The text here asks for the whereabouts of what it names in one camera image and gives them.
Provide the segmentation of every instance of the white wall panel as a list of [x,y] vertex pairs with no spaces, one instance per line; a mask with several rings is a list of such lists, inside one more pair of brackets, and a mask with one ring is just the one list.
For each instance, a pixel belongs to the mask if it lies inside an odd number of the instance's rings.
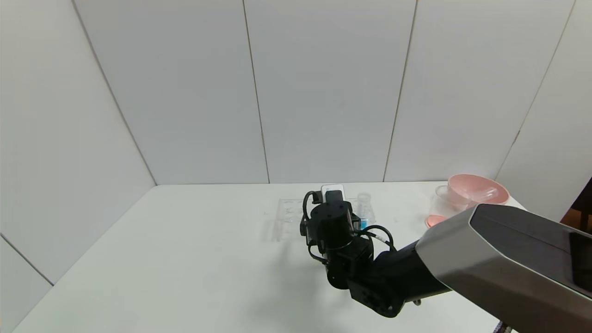
[[421,0],[385,180],[495,177],[573,0]]
[[592,177],[592,1],[577,0],[498,174],[525,208],[560,221]]
[[10,333],[52,287],[4,239],[0,258],[2,333]]
[[154,182],[72,3],[1,6],[1,231],[55,282]]
[[382,181],[414,6],[245,0],[271,182]]
[[241,0],[76,0],[158,184],[268,182]]

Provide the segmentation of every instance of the phone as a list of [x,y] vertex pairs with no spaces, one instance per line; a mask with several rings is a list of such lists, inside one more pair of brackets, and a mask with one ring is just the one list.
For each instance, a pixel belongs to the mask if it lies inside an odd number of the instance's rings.
[[329,184],[321,186],[321,192],[323,193],[323,202],[327,202],[327,191],[341,191],[341,196],[345,200],[345,191],[343,190],[343,184]]

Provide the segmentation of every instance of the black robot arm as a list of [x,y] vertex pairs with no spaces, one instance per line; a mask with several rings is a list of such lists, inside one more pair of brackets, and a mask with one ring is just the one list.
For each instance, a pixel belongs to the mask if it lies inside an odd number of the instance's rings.
[[310,254],[326,266],[333,287],[349,289],[353,299],[389,318],[397,316],[405,302],[419,304],[422,298],[449,291],[423,264],[417,242],[397,251],[392,239],[385,241],[390,250],[375,259],[370,237],[376,235],[370,230],[384,228],[360,230],[352,205],[341,193],[332,192],[338,191],[328,191],[326,202],[320,202],[319,193],[313,194],[313,203],[320,203],[310,217],[304,204],[300,232],[307,238],[309,252],[312,246],[318,247],[322,258]]

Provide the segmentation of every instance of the white table surface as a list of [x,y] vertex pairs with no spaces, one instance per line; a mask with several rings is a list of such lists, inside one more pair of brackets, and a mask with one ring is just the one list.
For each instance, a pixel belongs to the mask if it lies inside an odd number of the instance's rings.
[[[430,198],[441,184],[346,184],[345,190],[347,197],[372,195],[377,224],[401,248],[425,232]],[[304,238],[273,240],[279,199],[301,199],[320,185],[155,187],[14,332],[493,331],[496,318],[454,292],[383,318],[329,285]],[[508,204],[522,208],[514,199]]]

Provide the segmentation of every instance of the pink bowl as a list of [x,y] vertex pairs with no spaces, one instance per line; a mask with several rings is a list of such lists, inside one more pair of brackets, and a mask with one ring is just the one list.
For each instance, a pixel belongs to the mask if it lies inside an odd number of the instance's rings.
[[[496,197],[483,202],[471,200],[470,193],[479,193],[491,187],[497,189]],[[505,204],[510,199],[510,193],[500,183],[471,174],[458,174],[448,178],[448,189],[453,201],[468,204],[469,207],[478,203]]]

